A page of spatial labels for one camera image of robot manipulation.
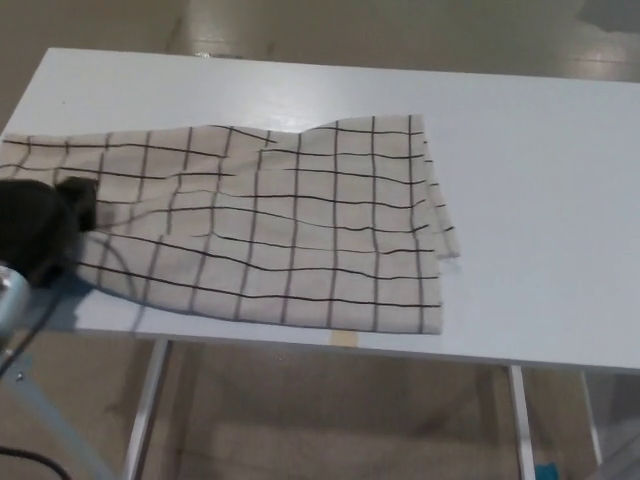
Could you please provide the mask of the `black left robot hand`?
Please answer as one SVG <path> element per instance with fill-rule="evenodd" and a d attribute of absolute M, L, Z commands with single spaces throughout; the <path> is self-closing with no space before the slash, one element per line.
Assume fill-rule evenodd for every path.
<path fill-rule="evenodd" d="M 1 264 L 34 288 L 60 274 L 82 233 L 97 219 L 99 183 L 68 177 L 48 185 L 30 179 L 1 182 Z"/>

